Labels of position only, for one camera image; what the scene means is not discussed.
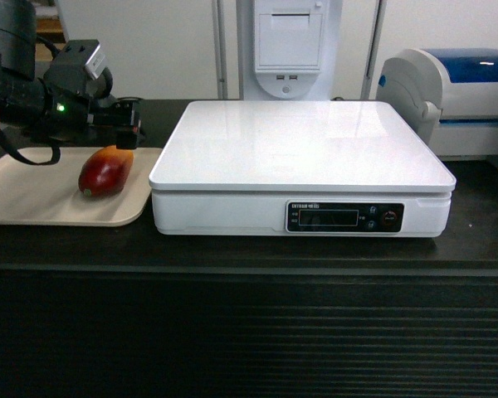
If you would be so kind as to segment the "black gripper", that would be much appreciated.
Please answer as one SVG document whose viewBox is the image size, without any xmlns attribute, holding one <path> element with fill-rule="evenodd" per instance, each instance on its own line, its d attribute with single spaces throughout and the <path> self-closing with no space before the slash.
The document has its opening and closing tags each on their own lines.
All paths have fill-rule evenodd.
<svg viewBox="0 0 498 398">
<path fill-rule="evenodd" d="M 146 139 L 141 129 L 140 100 L 136 98 L 118 99 L 106 106 L 92 101 L 86 123 L 97 133 L 115 136 L 118 149 L 134 150 Z"/>
</svg>

